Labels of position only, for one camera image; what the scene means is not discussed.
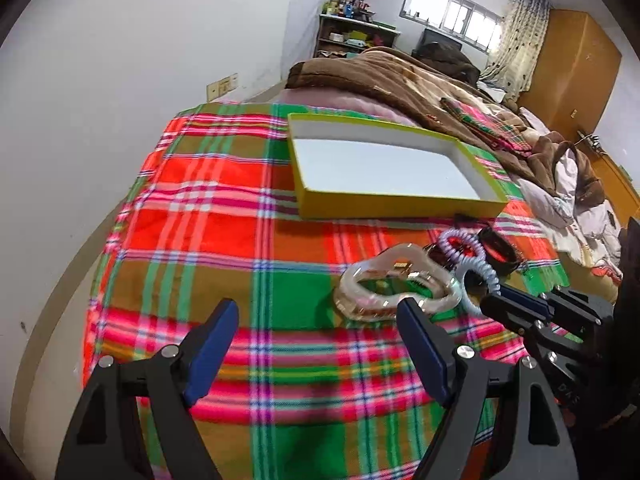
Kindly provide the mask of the black wristband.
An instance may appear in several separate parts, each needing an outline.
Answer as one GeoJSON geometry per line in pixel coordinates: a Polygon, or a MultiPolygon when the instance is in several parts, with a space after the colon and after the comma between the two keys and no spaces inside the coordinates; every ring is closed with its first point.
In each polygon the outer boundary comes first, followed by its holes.
{"type": "Polygon", "coordinates": [[[508,276],[518,270],[522,257],[503,236],[490,226],[477,233],[477,240],[485,252],[485,260],[499,276],[508,276]]]}

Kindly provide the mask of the floral curtain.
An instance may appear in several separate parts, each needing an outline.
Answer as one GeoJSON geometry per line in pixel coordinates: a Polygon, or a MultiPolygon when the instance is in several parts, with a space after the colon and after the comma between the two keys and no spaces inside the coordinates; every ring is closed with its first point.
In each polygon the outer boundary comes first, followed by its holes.
{"type": "Polygon", "coordinates": [[[529,90],[549,26],[548,0],[509,0],[496,50],[489,53],[480,80],[516,101],[529,90]]]}

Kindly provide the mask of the window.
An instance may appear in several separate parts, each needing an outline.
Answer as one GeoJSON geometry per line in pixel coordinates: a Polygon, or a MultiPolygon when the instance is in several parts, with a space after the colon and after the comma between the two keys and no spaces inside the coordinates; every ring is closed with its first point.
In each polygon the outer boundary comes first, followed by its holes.
{"type": "Polygon", "coordinates": [[[502,18],[471,0],[404,0],[399,15],[484,53],[500,44],[502,18]]]}

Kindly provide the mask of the dark clothes pile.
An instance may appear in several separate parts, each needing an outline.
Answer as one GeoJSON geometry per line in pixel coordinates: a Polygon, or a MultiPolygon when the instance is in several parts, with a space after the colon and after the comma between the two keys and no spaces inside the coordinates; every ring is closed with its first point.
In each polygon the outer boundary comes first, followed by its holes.
{"type": "Polygon", "coordinates": [[[475,87],[480,70],[456,47],[440,42],[420,44],[411,53],[418,61],[439,70],[443,74],[475,87]]]}

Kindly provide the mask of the wooden wardrobe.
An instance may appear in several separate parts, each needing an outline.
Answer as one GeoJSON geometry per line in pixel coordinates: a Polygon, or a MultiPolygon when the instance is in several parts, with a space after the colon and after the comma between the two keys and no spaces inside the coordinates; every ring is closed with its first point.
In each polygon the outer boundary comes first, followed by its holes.
{"type": "Polygon", "coordinates": [[[608,105],[622,55],[586,12],[553,9],[532,83],[518,105],[561,133],[590,159],[618,220],[639,215],[639,195],[601,145],[596,128],[608,105]]]}

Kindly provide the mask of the plaid red green blanket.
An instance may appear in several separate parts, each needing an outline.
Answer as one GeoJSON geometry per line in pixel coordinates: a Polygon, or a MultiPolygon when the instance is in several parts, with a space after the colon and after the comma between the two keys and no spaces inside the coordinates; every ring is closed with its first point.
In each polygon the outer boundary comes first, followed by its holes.
{"type": "Polygon", "coordinates": [[[221,299],[240,327],[192,408],[227,479],[408,479],[442,419],[396,327],[343,318],[352,263],[427,246],[446,219],[299,217],[285,104],[178,113],[130,188],[94,277],[84,369],[179,342],[221,299]]]}

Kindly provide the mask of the wall socket plate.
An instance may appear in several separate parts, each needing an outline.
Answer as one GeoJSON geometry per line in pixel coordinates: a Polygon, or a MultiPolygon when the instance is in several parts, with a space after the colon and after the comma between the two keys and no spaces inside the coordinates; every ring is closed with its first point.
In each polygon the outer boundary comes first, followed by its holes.
{"type": "Polygon", "coordinates": [[[236,88],[238,88],[237,73],[214,81],[206,86],[206,102],[214,102],[236,88]]]}

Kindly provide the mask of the folded plaid cloth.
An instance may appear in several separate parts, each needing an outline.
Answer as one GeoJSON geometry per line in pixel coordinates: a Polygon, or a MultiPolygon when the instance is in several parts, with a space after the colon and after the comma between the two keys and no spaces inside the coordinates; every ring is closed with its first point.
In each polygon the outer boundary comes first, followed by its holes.
{"type": "Polygon", "coordinates": [[[494,150],[522,156],[528,156],[532,152],[532,147],[518,129],[501,119],[446,96],[440,99],[440,105],[494,150]]]}

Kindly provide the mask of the dark wooden shelf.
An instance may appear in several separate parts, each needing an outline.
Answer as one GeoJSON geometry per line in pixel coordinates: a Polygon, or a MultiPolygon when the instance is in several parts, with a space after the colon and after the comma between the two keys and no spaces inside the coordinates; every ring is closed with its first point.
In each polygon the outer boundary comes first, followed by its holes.
{"type": "Polygon", "coordinates": [[[319,27],[314,46],[314,58],[353,58],[373,47],[395,47],[401,32],[383,25],[344,18],[319,15],[319,27]]]}

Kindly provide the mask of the translucent beige hair claw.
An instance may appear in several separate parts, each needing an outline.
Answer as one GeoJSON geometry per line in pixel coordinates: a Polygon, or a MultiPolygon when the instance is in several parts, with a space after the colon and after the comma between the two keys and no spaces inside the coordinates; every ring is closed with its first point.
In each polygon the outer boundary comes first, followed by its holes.
{"type": "Polygon", "coordinates": [[[357,322],[392,320],[406,299],[435,314],[457,307],[462,287],[421,246],[402,243],[349,266],[333,292],[337,310],[357,322]]]}

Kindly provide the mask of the brown fleece blanket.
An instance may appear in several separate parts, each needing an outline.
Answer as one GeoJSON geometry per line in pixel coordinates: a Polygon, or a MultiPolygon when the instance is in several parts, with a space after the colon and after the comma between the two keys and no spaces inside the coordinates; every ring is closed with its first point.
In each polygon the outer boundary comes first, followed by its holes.
{"type": "Polygon", "coordinates": [[[534,150],[528,156],[494,150],[458,122],[440,105],[443,96],[491,115],[490,102],[478,90],[391,48],[371,48],[353,58],[311,58],[288,72],[288,90],[332,89],[368,98],[396,110],[427,130],[481,148],[493,154],[506,171],[513,170],[541,184],[534,168],[534,150]]]}

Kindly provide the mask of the yellow shallow cardboard box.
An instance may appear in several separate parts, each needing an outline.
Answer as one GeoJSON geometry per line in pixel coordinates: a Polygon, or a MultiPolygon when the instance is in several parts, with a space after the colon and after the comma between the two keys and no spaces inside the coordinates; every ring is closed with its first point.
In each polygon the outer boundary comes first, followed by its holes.
{"type": "Polygon", "coordinates": [[[495,218],[509,201],[468,144],[430,130],[293,113],[288,148],[304,219],[495,218]]]}

